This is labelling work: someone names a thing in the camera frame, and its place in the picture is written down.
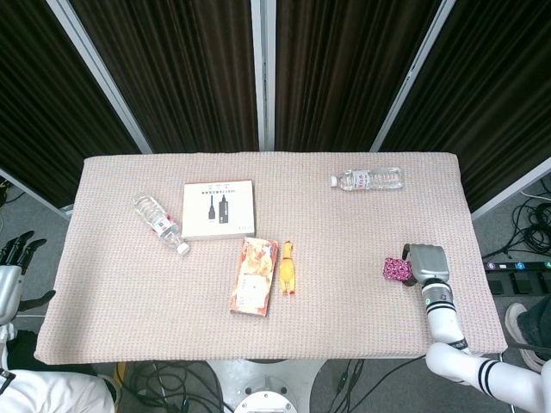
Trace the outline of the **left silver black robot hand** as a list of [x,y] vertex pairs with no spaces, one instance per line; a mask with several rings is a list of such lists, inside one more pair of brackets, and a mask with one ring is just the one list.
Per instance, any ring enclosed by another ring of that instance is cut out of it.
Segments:
[[36,299],[22,300],[22,288],[28,266],[35,251],[46,243],[45,238],[28,242],[34,231],[10,239],[1,248],[1,325],[11,322],[19,312],[42,307],[55,296],[49,290]]

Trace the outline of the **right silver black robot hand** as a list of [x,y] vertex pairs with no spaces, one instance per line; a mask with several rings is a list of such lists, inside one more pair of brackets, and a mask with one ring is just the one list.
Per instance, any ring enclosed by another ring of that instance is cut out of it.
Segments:
[[441,246],[406,243],[402,251],[402,259],[411,264],[412,274],[403,281],[403,284],[408,287],[417,283],[424,286],[427,281],[432,280],[445,283],[449,280],[449,265]]

